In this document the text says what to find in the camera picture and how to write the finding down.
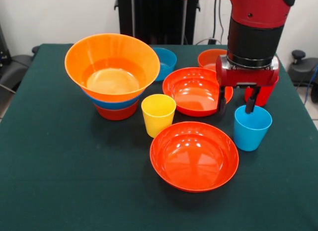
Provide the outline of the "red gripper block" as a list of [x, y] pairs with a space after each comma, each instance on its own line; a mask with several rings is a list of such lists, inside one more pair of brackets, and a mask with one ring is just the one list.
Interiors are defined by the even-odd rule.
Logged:
[[246, 102], [245, 112], [250, 114], [254, 111], [255, 103], [261, 87], [273, 85], [280, 70], [278, 57], [274, 57], [269, 66], [258, 69], [248, 69], [233, 65], [227, 56], [218, 56], [216, 61], [216, 76], [220, 85], [218, 98], [218, 112], [223, 115], [226, 110], [225, 87], [254, 87], [252, 94]]

